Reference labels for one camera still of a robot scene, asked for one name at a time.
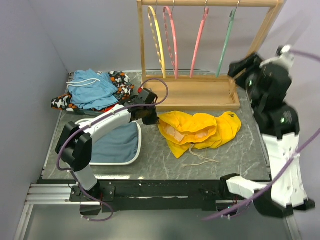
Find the yellow shorts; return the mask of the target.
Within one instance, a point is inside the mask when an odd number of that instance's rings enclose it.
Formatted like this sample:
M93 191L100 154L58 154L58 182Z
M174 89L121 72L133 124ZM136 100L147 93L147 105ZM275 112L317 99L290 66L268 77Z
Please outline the yellow shorts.
M216 117L207 113L194 115L171 111L159 115L158 129L178 159L190 148L217 149L232 141L242 127L239 117L226 111Z

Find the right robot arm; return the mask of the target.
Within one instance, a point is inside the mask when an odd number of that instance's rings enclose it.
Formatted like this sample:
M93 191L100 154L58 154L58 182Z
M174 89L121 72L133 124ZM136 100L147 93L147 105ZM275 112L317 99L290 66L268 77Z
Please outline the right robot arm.
M274 218L286 218L295 211L306 212L316 207L302 182L298 113L285 102L292 84L289 73L293 61L290 52L278 53L268 60L252 53L232 62L228 71L228 76L246 91L250 100L268 155L271 182L265 185L233 173L220 178L219 194L227 200L240 196L246 204L253 203L261 215Z

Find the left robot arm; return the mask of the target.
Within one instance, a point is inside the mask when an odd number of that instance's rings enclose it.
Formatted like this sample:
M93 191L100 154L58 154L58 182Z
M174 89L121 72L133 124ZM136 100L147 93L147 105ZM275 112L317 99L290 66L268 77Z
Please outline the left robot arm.
M58 154L56 167L71 171L82 187L82 196L88 201L94 201L100 194L100 184L90 166L94 143L116 128L139 119L145 125L157 124L157 99L154 92L143 88L138 95L122 100L111 110L85 123L70 121L64 126L55 148Z

